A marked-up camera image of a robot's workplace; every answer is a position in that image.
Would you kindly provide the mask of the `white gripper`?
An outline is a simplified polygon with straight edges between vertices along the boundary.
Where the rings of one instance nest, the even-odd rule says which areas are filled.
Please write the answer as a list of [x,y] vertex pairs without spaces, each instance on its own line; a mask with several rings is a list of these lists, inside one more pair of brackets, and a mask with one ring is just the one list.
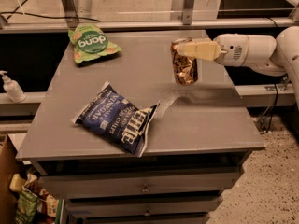
[[246,35],[223,34],[217,36],[215,41],[188,37],[186,43],[178,44],[177,53],[207,61],[216,59],[215,62],[223,66],[239,67],[244,64],[249,46]]

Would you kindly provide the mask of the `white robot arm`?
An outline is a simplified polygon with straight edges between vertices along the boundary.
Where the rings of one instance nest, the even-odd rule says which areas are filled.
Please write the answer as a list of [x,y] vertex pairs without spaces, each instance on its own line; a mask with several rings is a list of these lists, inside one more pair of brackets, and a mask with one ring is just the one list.
[[177,45],[182,56],[215,61],[222,66],[248,67],[256,73],[279,77],[287,74],[299,105],[299,27],[270,35],[222,34],[187,39]]

